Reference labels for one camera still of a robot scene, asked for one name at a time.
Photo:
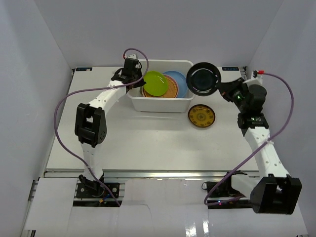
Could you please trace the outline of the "black round plate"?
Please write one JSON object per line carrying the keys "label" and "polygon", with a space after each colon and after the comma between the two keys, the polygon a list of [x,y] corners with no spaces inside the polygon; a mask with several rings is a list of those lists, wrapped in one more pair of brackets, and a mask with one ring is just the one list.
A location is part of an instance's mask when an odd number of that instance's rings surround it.
{"label": "black round plate", "polygon": [[197,96],[209,96],[217,91],[221,74],[216,66],[208,62],[194,64],[187,72],[186,84]]}

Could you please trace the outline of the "lime green round plate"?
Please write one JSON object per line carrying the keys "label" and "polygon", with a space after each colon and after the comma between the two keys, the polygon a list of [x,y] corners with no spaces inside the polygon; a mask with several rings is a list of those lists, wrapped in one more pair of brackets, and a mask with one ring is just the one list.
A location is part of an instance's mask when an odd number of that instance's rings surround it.
{"label": "lime green round plate", "polygon": [[144,90],[151,96],[162,96],[168,90],[168,82],[165,76],[157,71],[149,71],[144,76]]}

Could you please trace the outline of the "brown gold patterned plate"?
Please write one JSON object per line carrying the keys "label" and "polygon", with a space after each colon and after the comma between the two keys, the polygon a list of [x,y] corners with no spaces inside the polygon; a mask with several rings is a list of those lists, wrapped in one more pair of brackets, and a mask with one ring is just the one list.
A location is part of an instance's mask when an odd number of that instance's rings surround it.
{"label": "brown gold patterned plate", "polygon": [[199,128],[208,128],[216,120],[214,110],[204,104],[196,104],[188,110],[188,119],[192,125]]}

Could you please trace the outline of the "orange woven round plate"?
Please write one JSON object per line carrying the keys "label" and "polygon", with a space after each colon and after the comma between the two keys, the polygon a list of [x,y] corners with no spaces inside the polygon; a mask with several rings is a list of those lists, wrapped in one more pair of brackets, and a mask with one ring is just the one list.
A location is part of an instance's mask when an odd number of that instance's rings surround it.
{"label": "orange woven round plate", "polygon": [[[159,96],[159,98],[176,98],[178,95],[178,85],[176,81],[170,76],[164,75],[164,77],[167,80],[168,89],[162,96]],[[155,97],[149,94],[144,88],[141,89],[141,93],[143,97]]]}

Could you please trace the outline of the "blue round plate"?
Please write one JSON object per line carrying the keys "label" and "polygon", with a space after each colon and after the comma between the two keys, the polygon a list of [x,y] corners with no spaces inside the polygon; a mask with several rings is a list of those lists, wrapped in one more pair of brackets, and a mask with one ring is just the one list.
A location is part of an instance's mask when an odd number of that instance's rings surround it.
{"label": "blue round plate", "polygon": [[186,77],[181,72],[178,72],[178,71],[166,71],[162,74],[170,76],[177,83],[178,94],[176,98],[184,98],[188,91],[188,87],[186,84]]}

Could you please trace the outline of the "pink round plate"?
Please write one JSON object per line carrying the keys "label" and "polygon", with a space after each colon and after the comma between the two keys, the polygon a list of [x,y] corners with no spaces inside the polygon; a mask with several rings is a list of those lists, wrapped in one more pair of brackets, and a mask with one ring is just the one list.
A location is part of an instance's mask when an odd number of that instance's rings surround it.
{"label": "pink round plate", "polygon": [[163,74],[167,80],[168,89],[162,95],[163,98],[176,98],[178,95],[178,85],[177,82],[170,76]]}

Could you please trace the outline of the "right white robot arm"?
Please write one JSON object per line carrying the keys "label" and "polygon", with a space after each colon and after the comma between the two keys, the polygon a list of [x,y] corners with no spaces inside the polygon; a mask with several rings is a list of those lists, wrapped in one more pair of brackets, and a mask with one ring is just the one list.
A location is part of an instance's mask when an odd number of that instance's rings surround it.
{"label": "right white robot arm", "polygon": [[269,125],[262,113],[266,89],[256,79],[246,83],[242,78],[220,82],[217,88],[225,100],[239,109],[237,123],[254,153],[260,175],[260,180],[254,181],[235,171],[223,184],[223,192],[229,197],[241,193],[250,200],[255,213],[291,215],[302,184],[283,166],[270,140]]}

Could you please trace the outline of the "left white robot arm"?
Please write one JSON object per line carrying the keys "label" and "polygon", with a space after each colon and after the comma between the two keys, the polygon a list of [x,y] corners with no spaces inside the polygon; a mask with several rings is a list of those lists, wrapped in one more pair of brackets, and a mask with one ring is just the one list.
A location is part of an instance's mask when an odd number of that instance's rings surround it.
{"label": "left white robot arm", "polygon": [[106,113],[129,90],[142,87],[145,82],[141,80],[135,85],[126,86],[135,82],[143,75],[142,64],[136,54],[125,58],[124,66],[118,69],[112,76],[108,87],[96,98],[87,104],[80,103],[77,106],[75,135],[78,137],[83,151],[83,160],[87,163],[84,173],[79,176],[80,182],[93,197],[101,197],[105,193],[103,170],[99,166],[100,145],[106,138],[107,125]]}

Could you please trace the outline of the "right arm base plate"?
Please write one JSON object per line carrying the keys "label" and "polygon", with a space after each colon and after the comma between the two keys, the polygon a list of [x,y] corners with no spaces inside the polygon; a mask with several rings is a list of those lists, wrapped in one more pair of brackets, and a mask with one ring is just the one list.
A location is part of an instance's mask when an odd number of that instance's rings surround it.
{"label": "right arm base plate", "polygon": [[[238,200],[223,203],[224,200],[241,197]],[[208,209],[245,209],[252,208],[250,200],[239,191],[231,187],[231,181],[225,181],[208,198],[208,203],[215,205],[208,206]]]}

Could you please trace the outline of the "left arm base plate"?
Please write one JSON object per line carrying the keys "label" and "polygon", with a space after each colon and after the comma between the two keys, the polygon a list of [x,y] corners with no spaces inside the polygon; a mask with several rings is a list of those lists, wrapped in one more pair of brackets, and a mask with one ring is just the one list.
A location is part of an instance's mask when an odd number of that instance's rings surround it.
{"label": "left arm base plate", "polygon": [[103,187],[93,190],[80,181],[77,182],[74,195],[74,207],[119,207],[111,194]]}

